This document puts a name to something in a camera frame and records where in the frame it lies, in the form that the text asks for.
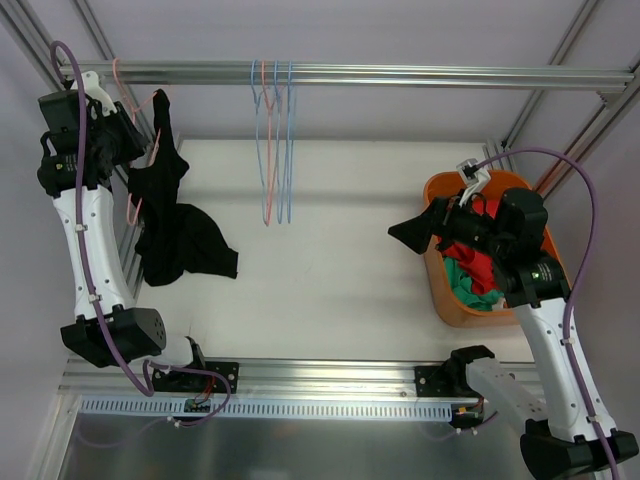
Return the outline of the red tank top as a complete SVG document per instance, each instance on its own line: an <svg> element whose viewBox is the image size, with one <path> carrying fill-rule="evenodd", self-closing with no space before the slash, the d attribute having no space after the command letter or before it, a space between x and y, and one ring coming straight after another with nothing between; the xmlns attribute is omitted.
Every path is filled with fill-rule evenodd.
<svg viewBox="0 0 640 480"><path fill-rule="evenodd" d="M441 256L442 259L450 257L458 261L459 266L472 277L475 293L485 294L493 289L500 291L495 282L492 260L488 255L454 242L441 252Z"/></svg>

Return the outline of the green tank top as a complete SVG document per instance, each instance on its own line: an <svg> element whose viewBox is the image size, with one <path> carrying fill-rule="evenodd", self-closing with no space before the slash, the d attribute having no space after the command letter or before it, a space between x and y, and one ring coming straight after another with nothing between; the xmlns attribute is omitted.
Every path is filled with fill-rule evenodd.
<svg viewBox="0 0 640 480"><path fill-rule="evenodd" d="M506 307L502 292L493 289L485 294L473 291L472 277L464 271L456 259L443 259L449 287L454 296L466 307L480 312L495 312Z"/></svg>

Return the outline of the pink wire hanger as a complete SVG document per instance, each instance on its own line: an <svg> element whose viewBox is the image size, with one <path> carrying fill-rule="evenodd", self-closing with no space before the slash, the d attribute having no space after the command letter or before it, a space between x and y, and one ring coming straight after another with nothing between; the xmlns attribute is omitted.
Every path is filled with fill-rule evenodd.
<svg viewBox="0 0 640 480"><path fill-rule="evenodd" d="M119 79L118 62L118 57L112 60L112 74L116 87L121 94L121 99L124 101L125 106L128 109L128 112L124 114L124 127L126 132L126 139L128 140L130 145L129 159L127 160L127 162L131 164L134 160L138 159L145 153L148 144L148 142L145 140L144 135L136 129L137 114L141 113L143 108L155 99L156 93L151 94L140 105L136 105L132 101L132 95L126 92L125 86ZM125 219L129 226L138 225L142 203L142 198L139 198L137 202L134 202L132 193L128 193Z"/></svg>
<svg viewBox="0 0 640 480"><path fill-rule="evenodd" d="M275 187L276 103L274 93L274 62L270 70L267 62L260 61L260 90L255 95L256 149L262 189L262 214L264 225L272 223Z"/></svg>

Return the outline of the black tank top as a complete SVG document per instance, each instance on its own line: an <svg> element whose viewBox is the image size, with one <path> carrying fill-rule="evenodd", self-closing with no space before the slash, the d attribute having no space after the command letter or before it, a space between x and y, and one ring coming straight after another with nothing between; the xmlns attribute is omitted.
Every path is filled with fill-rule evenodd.
<svg viewBox="0 0 640 480"><path fill-rule="evenodd" d="M217 223L192 204L178 201L189 164L178 153L171 125L170 100L158 89L152 99L156 140L153 159L130 171L128 192L143 231L135 245L144 281L159 287L184 273L235 279L239 254L226 242Z"/></svg>

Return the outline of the light blue wire hanger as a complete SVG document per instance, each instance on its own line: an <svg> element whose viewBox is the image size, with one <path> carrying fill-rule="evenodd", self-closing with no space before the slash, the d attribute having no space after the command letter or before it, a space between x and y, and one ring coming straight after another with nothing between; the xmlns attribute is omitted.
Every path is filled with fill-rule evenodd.
<svg viewBox="0 0 640 480"><path fill-rule="evenodd" d="M284 165L284 196L283 203L286 207L286 221L290 224L293 220L293 169L294 169L294 131L297 96L293 84L293 63L288 63L287 68L287 120L286 120L286 145Z"/></svg>

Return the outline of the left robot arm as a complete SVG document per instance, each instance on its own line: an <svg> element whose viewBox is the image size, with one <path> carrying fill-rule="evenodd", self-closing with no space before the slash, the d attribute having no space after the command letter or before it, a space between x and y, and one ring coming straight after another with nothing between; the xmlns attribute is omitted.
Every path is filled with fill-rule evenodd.
<svg viewBox="0 0 640 480"><path fill-rule="evenodd" d="M195 341L168 334L157 310L137 306L120 262L110 177L144 153L144 138L103 88L86 88L85 98L84 118L74 88L38 100L48 129L37 178L63 225L75 282L75 320L62 327L63 344L98 368L144 358L176 364L175 382L199 390L208 368Z"/></svg>

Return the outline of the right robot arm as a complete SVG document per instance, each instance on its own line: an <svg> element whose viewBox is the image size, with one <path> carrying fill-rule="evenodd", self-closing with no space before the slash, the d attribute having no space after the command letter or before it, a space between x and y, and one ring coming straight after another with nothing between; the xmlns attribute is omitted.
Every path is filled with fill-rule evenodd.
<svg viewBox="0 0 640 480"><path fill-rule="evenodd" d="M519 448L536 479L566 479L609 470L638 455L636 437L620 430L599 397L581 348L571 305L573 286L562 265L543 247L548 213L542 198L510 188L494 215L438 197L417 217L388 233L417 254L432 238L463 244L489 256L494 279L529 345L544 398L522 387L486 347L451 353L448 388L483 396L519 436Z"/></svg>

